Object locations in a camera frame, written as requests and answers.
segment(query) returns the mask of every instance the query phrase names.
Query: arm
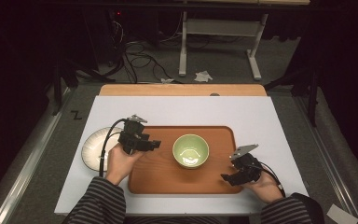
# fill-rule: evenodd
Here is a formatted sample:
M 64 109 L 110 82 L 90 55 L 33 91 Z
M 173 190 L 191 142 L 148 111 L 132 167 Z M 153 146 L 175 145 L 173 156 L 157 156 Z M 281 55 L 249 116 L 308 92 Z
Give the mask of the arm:
M 243 186 L 253 191 L 267 204 L 261 211 L 262 223 L 323 223 L 321 221 L 324 221 L 322 208 L 318 203 L 304 195 L 297 197 L 298 194 L 284 198 L 275 180 L 266 172 L 261 172 L 256 182 Z
M 84 196 L 63 223 L 123 223 L 126 202 L 118 184 L 132 170 L 143 152 L 128 155 L 115 145 L 108 155 L 106 177 L 94 177 Z

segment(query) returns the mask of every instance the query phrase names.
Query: tabletop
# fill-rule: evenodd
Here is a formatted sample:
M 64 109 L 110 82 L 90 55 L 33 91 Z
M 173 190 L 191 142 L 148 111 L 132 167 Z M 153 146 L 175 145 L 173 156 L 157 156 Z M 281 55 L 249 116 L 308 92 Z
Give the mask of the tabletop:
M 100 96 L 267 96 L 264 87 L 257 84 L 107 84 L 101 87 Z
M 56 214 L 69 213 L 91 179 L 98 175 L 82 161 L 86 140 L 115 120 L 132 114 L 147 119 L 146 125 L 150 126 L 226 126 L 233 132 L 236 147 L 259 145 L 252 154 L 273 168 L 287 194 L 308 195 L 274 105 L 262 86 L 112 84 L 103 86 L 94 100 Z M 128 178 L 120 186 L 124 189 L 128 216 L 243 216 L 256 214 L 264 206 L 246 189 L 231 194 L 137 194 L 130 192 Z
M 187 0 L 188 2 L 245 3 L 264 5 L 308 5 L 310 0 Z

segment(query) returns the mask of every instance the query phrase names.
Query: white plate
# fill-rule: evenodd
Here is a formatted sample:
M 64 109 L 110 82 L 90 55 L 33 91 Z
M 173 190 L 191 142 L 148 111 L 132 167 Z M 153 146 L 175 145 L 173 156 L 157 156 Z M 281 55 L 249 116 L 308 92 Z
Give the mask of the white plate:
M 82 151 L 81 151 L 81 158 L 83 159 L 83 162 L 94 171 L 100 170 L 100 158 L 101 158 L 101 152 L 103 150 L 103 142 L 106 138 L 107 133 L 109 132 L 110 128 L 104 128 L 101 129 L 95 133 L 93 133 L 84 143 Z M 108 152 L 112 147 L 114 147 L 117 142 L 118 138 L 120 136 L 120 132 L 122 129 L 120 128 L 114 128 L 111 132 L 111 134 L 114 134 L 109 138 L 106 144 L 105 148 L 105 155 L 104 155 L 104 161 L 103 161 L 103 170 L 107 170 L 107 156 Z

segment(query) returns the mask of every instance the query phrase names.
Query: paper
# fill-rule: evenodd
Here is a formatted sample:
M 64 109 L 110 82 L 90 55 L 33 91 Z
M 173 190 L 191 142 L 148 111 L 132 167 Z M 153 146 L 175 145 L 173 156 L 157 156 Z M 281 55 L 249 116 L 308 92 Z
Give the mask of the paper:
M 164 78 L 162 78 L 161 79 L 161 83 L 162 84 L 169 84 L 169 83 L 172 83 L 174 81 L 174 79 L 173 78 L 169 78 L 169 79 L 164 79 Z
M 200 73 L 196 73 L 196 79 L 194 79 L 195 81 L 199 81 L 199 82 L 208 82 L 208 80 L 212 80 L 213 78 L 208 74 L 207 71 L 203 71 Z
M 331 217 L 338 224 L 356 224 L 358 218 L 337 207 L 335 204 L 331 205 L 327 215 Z

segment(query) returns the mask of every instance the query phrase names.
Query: striped shirt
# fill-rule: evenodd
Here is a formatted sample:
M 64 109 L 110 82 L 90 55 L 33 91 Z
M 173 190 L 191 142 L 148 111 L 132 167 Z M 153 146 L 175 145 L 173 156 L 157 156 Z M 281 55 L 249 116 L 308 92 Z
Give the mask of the striped shirt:
M 64 223 L 122 224 L 126 213 L 123 189 L 102 177 L 94 177 Z M 214 217 L 127 217 L 130 224 L 220 224 Z M 271 203 L 261 212 L 261 223 L 311 223 L 306 206 L 287 197 Z
M 68 223 L 123 223 L 126 201 L 123 189 L 96 176 L 69 214 Z
M 306 206 L 298 199 L 287 197 L 271 203 L 261 211 L 261 223 L 312 223 Z

